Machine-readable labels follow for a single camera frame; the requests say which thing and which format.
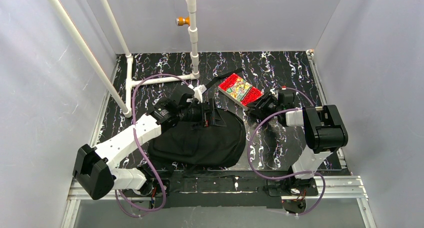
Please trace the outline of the red colourful cover book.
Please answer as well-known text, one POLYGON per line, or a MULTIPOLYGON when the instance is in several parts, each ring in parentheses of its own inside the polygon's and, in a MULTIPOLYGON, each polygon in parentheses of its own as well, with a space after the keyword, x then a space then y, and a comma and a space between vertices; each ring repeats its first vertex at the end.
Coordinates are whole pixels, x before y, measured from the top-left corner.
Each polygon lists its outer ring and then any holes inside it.
POLYGON ((255 102, 263 95, 261 90, 235 73, 219 84, 218 90, 243 110, 247 110, 249 104, 255 102))

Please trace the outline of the black student backpack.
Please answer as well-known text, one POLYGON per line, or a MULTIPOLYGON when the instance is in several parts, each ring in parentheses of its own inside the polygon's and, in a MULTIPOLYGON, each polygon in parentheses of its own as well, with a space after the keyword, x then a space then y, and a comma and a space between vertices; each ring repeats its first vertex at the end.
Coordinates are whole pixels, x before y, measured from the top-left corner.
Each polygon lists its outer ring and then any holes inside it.
POLYGON ((245 125, 236 114, 221 108, 218 111, 220 126, 204 127, 200 122, 180 121, 149 142, 149 156, 164 163, 235 165, 246 145, 245 125))

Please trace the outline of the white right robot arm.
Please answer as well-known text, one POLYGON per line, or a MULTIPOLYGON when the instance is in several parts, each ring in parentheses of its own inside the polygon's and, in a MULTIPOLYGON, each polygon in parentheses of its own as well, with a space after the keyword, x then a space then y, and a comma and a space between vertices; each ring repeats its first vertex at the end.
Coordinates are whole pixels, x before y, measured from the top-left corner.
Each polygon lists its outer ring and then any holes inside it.
POLYGON ((268 177, 285 189, 310 187, 323 161, 348 143, 348 133, 335 105, 316 107, 313 103, 295 107, 297 89, 285 88, 276 95, 267 92, 247 105, 247 113, 260 125, 277 118, 284 127, 303 127, 306 147, 283 177, 268 177))

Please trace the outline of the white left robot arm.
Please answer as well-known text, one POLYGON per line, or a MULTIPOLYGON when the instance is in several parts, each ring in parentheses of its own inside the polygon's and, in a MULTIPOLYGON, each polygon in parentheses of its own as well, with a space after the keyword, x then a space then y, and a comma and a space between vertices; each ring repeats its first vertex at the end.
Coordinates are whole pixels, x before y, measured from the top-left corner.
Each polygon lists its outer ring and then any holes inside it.
POLYGON ((180 121, 212 124, 214 103, 204 102, 205 85, 179 85, 169 98, 161 98, 133 125, 94 147, 81 146, 76 155, 72 176, 93 200, 111 190, 140 190, 146 183, 139 169, 119 169, 127 155, 142 144, 158 137, 180 121))

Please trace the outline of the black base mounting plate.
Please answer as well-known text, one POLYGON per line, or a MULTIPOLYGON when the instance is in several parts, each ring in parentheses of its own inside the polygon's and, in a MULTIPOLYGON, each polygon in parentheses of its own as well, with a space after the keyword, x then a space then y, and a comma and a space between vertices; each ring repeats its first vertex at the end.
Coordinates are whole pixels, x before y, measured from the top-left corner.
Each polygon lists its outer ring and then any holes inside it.
POLYGON ((197 206, 281 209, 283 198, 305 201, 306 197, 319 194, 315 180, 296 187, 289 179, 266 180, 252 171, 176 171, 163 183, 166 209, 197 206))

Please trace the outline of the orange knob on pipe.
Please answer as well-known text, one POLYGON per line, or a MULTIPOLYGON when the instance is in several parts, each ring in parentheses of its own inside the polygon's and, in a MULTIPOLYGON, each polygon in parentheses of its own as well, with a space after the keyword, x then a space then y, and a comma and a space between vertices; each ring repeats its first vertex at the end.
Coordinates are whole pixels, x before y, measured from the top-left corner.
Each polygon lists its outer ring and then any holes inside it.
POLYGON ((189 16, 188 17, 177 17, 176 19, 175 19, 175 22, 176 22, 176 25, 177 26, 184 26, 184 25, 187 25, 187 26, 190 26, 190 18, 189 18, 189 16))

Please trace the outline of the aluminium rail frame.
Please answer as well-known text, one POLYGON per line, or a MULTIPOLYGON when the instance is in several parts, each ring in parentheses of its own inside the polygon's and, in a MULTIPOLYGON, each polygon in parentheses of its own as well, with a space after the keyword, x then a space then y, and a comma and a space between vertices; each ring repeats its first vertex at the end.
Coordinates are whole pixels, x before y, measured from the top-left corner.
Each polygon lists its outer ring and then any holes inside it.
MULTIPOLYGON (((201 85, 209 82, 213 77, 242 68, 241 76, 249 83, 264 92, 270 89, 287 86, 300 90, 315 104, 321 105, 321 97, 316 86, 313 69, 309 62, 309 53, 306 51, 257 51, 257 52, 203 52, 200 53, 200 78, 191 80, 193 85, 201 85)), ((188 73, 189 54, 188 53, 139 53, 134 54, 134 67, 132 69, 133 78, 142 80, 150 74, 188 73)), ((137 92, 137 118, 150 108, 153 99, 159 99, 165 95, 170 95, 174 91, 177 82, 163 83, 159 85, 147 85, 137 92)), ((218 107, 231 111, 238 115, 246 127, 246 148, 241 158, 232 167, 218 168, 188 168, 187 165, 173 162, 175 172, 189 171, 251 171, 246 152, 250 161, 263 175, 285 175, 289 166, 297 160, 301 151, 306 146, 303 128, 291 127, 283 128, 277 124, 276 119, 269 121, 260 128, 254 137, 251 146, 247 146, 253 132, 257 126, 257 121, 248 117, 242 108, 224 96, 213 85, 204 93, 206 98, 214 98, 218 107)), ((112 105, 114 101, 109 99, 106 107, 103 108, 100 131, 97 132, 97 141, 103 142, 107 138, 123 131, 130 126, 130 119, 119 115, 118 105, 112 105)), ((342 157, 341 151, 329 156, 320 165, 318 172, 323 173, 326 182, 325 192, 322 201, 313 212, 317 215, 321 208, 324 208, 324 199, 353 199, 353 207, 359 208, 359 224, 363 224, 363 217, 368 206, 363 207, 358 201, 368 198, 360 176, 351 176, 342 157)))

